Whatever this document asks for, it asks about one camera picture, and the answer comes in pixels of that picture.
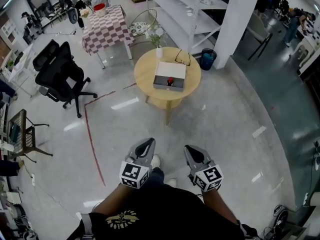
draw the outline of white pillar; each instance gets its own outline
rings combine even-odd
[[[221,30],[214,46],[217,54],[213,66],[223,68],[230,55],[234,54],[240,39],[255,9],[257,0],[230,0]]]

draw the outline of chair armrest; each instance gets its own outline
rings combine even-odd
[[[58,98],[56,98],[55,96],[53,96],[52,94],[49,93],[49,90],[44,88],[43,86],[41,86],[39,88],[39,91],[40,93],[43,95],[43,96],[48,96],[51,100],[55,101],[55,102],[58,102]]]

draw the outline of jeans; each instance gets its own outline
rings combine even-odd
[[[288,30],[286,31],[286,34],[283,38],[283,41],[285,41],[286,43],[290,43],[292,41],[292,39],[295,38],[297,31],[298,31],[298,18],[297,17],[293,17],[291,19],[290,25]]]
[[[146,180],[146,182],[142,185],[141,188],[153,188],[159,185],[164,185],[164,179],[164,172],[159,167],[155,167],[150,173],[149,178]]]
[[[4,81],[0,80],[0,93],[6,93],[11,98],[15,95],[16,91],[7,85]]]
[[[78,12],[78,24],[80,28],[83,28],[85,26],[83,19],[81,18],[80,15],[80,9],[85,9],[86,6],[84,4],[84,2],[82,0],[79,0],[78,2],[76,2],[75,6],[74,6]]]

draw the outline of white cabinet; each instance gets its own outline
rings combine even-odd
[[[14,53],[22,52],[28,47],[23,34],[17,30],[16,25],[10,19],[0,28],[0,37]]]

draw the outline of white box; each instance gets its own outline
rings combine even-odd
[[[186,69],[185,64],[159,61],[154,73],[153,87],[155,89],[183,92]],[[168,78],[173,78],[172,85],[168,85]]]
[[[119,174],[121,184],[140,189],[149,178],[149,170],[149,167],[122,161]]]
[[[201,171],[197,171],[193,178],[193,183],[198,185],[203,192],[207,192],[216,189],[220,186],[224,175],[218,164],[206,168]]]

